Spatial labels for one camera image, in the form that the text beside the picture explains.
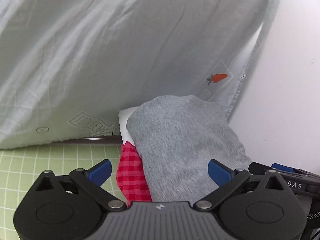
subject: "black cable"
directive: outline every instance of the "black cable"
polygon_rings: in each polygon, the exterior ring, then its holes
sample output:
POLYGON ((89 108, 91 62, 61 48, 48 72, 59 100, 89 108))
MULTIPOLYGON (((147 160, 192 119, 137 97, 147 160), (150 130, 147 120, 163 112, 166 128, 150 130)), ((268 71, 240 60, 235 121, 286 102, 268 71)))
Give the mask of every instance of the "black cable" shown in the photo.
POLYGON ((316 236, 318 236, 319 234, 320 234, 320 230, 319 230, 318 232, 316 232, 316 233, 314 234, 314 236, 310 238, 310 240, 315 239, 315 238, 316 238, 316 236))

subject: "gray fleece cloth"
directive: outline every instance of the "gray fleece cloth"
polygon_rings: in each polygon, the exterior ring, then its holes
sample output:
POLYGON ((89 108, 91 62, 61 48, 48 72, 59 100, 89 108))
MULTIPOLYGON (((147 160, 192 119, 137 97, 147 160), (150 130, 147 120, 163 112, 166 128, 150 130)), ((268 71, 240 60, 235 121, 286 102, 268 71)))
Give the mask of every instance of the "gray fleece cloth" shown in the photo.
POLYGON ((211 159, 231 169, 248 169, 251 163, 218 104, 195 96, 162 96, 144 103, 128 119, 127 129, 154 202, 193 204, 216 190, 208 175, 211 159))

